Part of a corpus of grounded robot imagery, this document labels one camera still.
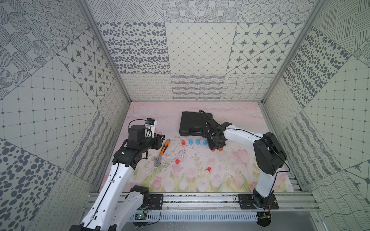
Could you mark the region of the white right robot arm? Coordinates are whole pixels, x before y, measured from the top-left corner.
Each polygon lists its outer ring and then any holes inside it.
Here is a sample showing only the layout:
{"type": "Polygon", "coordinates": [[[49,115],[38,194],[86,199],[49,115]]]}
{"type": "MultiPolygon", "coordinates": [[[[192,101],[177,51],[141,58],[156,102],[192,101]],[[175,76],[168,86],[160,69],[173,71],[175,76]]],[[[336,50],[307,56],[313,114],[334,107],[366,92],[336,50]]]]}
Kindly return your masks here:
{"type": "Polygon", "coordinates": [[[260,174],[252,200],[257,209],[267,208],[268,200],[274,192],[277,175],[290,172],[290,169],[283,170],[287,165],[287,156],[276,136],[271,132],[261,134],[247,131],[229,122],[219,124],[203,110],[199,110],[199,113],[205,121],[204,135],[211,150],[222,149],[227,141],[235,141],[254,150],[260,174]]]}

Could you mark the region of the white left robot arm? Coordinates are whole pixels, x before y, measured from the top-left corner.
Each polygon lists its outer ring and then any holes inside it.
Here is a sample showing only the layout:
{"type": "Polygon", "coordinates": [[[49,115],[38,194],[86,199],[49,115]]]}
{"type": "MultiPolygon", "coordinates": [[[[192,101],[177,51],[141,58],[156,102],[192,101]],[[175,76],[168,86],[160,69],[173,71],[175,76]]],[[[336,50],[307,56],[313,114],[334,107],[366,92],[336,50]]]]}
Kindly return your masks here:
{"type": "Polygon", "coordinates": [[[159,150],[164,135],[155,133],[157,122],[149,118],[144,125],[128,128],[128,139],[114,154],[109,177],[92,208],[81,224],[72,225],[72,231],[120,231],[140,208],[149,204],[149,189],[135,185],[118,206],[123,189],[141,160],[148,159],[148,150],[159,150]]]}

